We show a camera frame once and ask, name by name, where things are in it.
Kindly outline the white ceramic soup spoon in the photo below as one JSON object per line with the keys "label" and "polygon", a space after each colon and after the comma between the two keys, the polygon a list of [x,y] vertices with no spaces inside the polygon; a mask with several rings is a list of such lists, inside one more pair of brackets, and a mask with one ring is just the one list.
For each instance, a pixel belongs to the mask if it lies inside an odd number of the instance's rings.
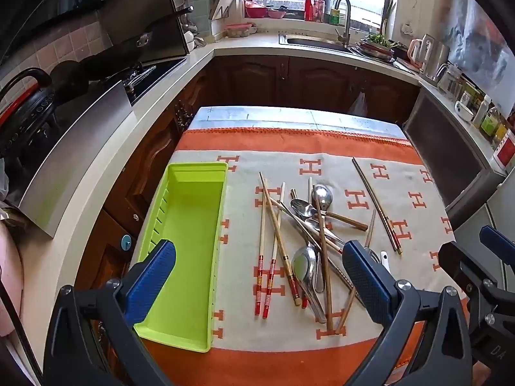
{"label": "white ceramic soup spoon", "polygon": [[390,273],[390,265],[389,265],[389,256],[386,251],[380,252],[380,263],[384,266],[384,268]]}

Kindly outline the steel fork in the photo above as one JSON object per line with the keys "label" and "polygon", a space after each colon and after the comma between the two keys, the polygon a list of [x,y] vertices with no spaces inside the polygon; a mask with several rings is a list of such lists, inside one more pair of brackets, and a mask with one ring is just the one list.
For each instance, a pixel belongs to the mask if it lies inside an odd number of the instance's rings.
{"label": "steel fork", "polygon": [[[320,234],[320,226],[319,222],[314,219],[307,219],[304,221],[304,225],[312,232]],[[332,244],[335,245],[334,249],[338,250],[340,253],[343,251],[343,246],[345,244],[344,241],[341,240],[340,237],[336,236],[331,230],[325,228],[324,234],[327,240],[331,241]],[[380,263],[380,257],[374,253],[373,250],[367,248],[368,255],[377,263]]]}

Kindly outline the large steel serving spoon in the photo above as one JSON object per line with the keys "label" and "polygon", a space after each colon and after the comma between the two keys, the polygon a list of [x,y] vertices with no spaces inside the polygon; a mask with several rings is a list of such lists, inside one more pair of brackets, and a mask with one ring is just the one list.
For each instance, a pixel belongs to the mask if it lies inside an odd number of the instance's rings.
{"label": "large steel serving spoon", "polygon": [[314,290],[315,253],[310,247],[301,248],[300,254],[294,255],[292,259],[293,274],[307,298],[316,320],[318,323],[325,324],[326,315]]}

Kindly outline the long steel spoon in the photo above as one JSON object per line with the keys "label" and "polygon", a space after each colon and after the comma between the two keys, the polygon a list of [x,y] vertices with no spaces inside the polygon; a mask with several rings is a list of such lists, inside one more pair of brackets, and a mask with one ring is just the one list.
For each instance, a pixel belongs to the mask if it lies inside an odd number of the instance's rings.
{"label": "long steel spoon", "polygon": [[[318,215],[312,205],[310,205],[307,201],[303,199],[292,199],[290,202],[291,208],[293,212],[304,221],[304,226],[312,233],[320,236],[320,224]],[[339,256],[342,255],[343,249],[338,246],[334,241],[337,241],[330,230],[324,230],[324,235],[326,239],[326,244],[332,248]],[[338,277],[342,280],[342,282],[349,288],[352,288],[352,283],[348,280],[347,276],[343,273],[343,271],[331,260],[329,259],[329,265]]]}

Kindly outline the small steel spoon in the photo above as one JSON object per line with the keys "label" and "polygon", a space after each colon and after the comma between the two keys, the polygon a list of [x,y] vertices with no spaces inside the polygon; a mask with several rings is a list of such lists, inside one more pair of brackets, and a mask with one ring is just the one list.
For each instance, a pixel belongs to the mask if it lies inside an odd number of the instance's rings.
{"label": "small steel spoon", "polygon": [[[292,201],[294,199],[298,199],[298,195],[295,188],[292,188],[290,190],[290,196],[292,198]],[[312,250],[314,250],[315,258],[316,258],[316,268],[314,271],[314,290],[318,294],[324,293],[325,290],[325,282],[324,277],[322,274],[322,265],[321,265],[321,257],[320,257],[320,251],[318,250],[317,246],[310,243],[308,238],[305,238],[305,247],[310,247]],[[298,251],[296,251],[295,255],[300,254],[300,250],[302,248],[299,248]]]}

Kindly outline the white chopstick red striped end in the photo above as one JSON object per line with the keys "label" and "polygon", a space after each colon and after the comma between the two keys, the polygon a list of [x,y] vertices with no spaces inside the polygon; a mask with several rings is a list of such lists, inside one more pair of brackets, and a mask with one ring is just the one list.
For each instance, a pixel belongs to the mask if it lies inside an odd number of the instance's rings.
{"label": "white chopstick red striped end", "polygon": [[304,225],[304,222],[298,218],[296,215],[294,215],[285,205],[282,201],[270,199],[271,204],[278,207],[283,213],[288,215],[292,220],[296,223],[297,227],[299,228],[300,232],[304,235],[304,238],[306,238],[308,241],[310,241],[312,244],[314,244],[316,247],[321,248],[320,243],[317,241],[316,238],[314,238],[311,234],[311,232],[306,228]]}

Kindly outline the green plastic utensil tray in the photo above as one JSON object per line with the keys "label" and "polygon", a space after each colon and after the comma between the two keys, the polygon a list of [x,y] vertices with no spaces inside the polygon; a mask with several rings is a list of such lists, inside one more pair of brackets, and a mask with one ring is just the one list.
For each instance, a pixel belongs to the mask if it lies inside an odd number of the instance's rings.
{"label": "green plastic utensil tray", "polygon": [[148,211],[138,259],[146,259],[161,241],[173,246],[162,255],[152,305],[127,316],[140,337],[199,353],[211,349],[226,172],[220,162],[166,167]]}

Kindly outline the orange white H-pattern cloth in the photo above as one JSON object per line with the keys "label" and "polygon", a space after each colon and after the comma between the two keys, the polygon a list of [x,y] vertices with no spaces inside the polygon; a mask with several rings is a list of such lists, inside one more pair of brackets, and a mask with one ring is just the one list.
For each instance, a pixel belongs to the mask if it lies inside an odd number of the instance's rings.
{"label": "orange white H-pattern cloth", "polygon": [[454,237],[435,181],[403,138],[330,131],[187,131],[141,245],[176,264],[147,319],[175,385],[342,385],[381,327],[343,268],[347,241],[417,289],[450,285]]}

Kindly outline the stainless steel splash panel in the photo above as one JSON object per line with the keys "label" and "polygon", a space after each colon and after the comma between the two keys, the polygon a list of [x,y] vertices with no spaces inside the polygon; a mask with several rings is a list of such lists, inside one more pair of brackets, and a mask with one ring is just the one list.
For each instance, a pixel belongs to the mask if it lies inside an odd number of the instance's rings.
{"label": "stainless steel splash panel", "polygon": [[92,161],[132,111],[120,81],[82,104],[83,111],[65,128],[38,167],[18,205],[50,237],[55,236],[65,209]]}

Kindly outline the white electric kettle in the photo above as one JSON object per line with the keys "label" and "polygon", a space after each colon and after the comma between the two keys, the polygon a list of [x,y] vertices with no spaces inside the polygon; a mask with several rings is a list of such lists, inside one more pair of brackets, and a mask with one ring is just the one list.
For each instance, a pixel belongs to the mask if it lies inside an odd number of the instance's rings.
{"label": "white electric kettle", "polygon": [[421,69],[433,44],[435,44],[435,38],[429,34],[425,34],[423,38],[412,39],[407,48],[407,57],[411,64]]}

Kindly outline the black pressure cooker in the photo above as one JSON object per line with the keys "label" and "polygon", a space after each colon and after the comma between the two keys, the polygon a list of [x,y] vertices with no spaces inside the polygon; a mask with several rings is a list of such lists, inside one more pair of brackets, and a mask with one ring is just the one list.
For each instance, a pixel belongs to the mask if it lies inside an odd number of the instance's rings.
{"label": "black pressure cooker", "polygon": [[24,78],[37,83],[26,92],[21,101],[9,105],[1,113],[1,157],[5,158],[37,131],[53,113],[54,90],[52,78],[38,67],[27,68],[13,77],[2,89],[1,99]]}

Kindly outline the red bottle on windowsill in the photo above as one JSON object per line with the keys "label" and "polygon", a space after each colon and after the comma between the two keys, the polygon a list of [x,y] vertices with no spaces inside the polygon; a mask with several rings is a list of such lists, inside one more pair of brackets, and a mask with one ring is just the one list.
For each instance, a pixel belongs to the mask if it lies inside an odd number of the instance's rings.
{"label": "red bottle on windowsill", "polygon": [[304,0],[304,20],[311,22],[314,19],[313,0]]}

